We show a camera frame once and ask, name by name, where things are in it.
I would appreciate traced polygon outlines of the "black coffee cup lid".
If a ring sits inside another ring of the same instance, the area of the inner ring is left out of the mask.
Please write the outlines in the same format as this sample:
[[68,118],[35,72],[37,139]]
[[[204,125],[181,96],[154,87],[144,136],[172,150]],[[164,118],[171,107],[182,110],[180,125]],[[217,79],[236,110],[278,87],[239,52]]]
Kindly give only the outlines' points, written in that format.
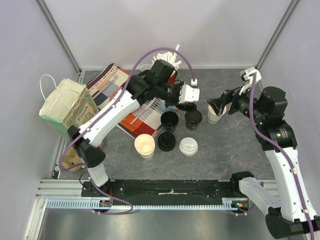
[[194,102],[177,104],[175,107],[184,112],[194,112],[195,110],[197,110],[197,105]]

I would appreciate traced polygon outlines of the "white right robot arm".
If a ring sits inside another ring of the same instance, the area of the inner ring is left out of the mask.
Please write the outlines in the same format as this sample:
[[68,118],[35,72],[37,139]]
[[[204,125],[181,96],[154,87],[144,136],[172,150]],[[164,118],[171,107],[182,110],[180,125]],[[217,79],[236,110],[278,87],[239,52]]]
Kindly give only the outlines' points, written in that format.
[[277,183],[279,198],[273,197],[250,172],[231,176],[229,191],[235,197],[246,195],[264,214],[266,226],[275,239],[308,235],[320,238],[320,216],[308,197],[298,160],[298,144],[291,126],[283,119],[288,105],[286,93],[278,87],[262,90],[250,100],[250,91],[227,89],[207,103],[220,116],[227,104],[229,114],[242,113],[252,119],[255,137],[268,158]]

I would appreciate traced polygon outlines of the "white paper coffee cup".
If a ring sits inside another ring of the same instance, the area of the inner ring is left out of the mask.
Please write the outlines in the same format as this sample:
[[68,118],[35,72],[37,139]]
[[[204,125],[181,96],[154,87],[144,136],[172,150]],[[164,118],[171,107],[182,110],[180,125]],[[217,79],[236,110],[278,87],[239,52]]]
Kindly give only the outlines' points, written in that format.
[[208,105],[207,120],[211,124],[216,124],[226,112],[227,112],[227,107],[225,106],[222,111],[222,114],[217,116],[214,109],[210,105]]

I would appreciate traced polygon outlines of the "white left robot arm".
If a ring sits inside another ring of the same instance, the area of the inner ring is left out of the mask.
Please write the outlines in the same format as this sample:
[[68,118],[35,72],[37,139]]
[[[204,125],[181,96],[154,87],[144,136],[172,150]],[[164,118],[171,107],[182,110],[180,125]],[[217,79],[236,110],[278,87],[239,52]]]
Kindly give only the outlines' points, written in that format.
[[129,77],[115,97],[91,120],[80,127],[72,125],[68,129],[71,145],[84,160],[93,182],[92,191],[99,197],[110,191],[109,176],[103,164],[106,154],[100,148],[102,140],[127,115],[147,101],[158,98],[168,106],[178,105],[185,83],[177,79],[170,82],[174,71],[168,62],[156,60],[150,70]]

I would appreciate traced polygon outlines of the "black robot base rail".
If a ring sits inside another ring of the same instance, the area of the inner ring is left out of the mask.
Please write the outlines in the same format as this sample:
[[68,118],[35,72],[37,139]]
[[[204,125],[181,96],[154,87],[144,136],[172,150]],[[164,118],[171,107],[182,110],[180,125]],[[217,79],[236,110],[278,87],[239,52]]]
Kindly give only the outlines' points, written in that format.
[[139,195],[160,196],[169,194],[202,196],[205,198],[247,197],[232,182],[216,179],[116,179],[109,180],[98,188],[95,188],[90,181],[85,181],[81,195],[83,197],[102,197],[100,191],[119,199]]

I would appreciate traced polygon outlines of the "black plastic cup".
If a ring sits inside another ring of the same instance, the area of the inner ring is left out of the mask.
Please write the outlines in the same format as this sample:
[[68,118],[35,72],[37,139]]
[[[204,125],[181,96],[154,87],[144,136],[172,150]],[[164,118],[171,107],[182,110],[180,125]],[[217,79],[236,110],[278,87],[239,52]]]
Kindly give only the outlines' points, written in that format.
[[194,110],[186,112],[184,115],[185,125],[189,130],[195,130],[203,120],[203,115],[200,111]]

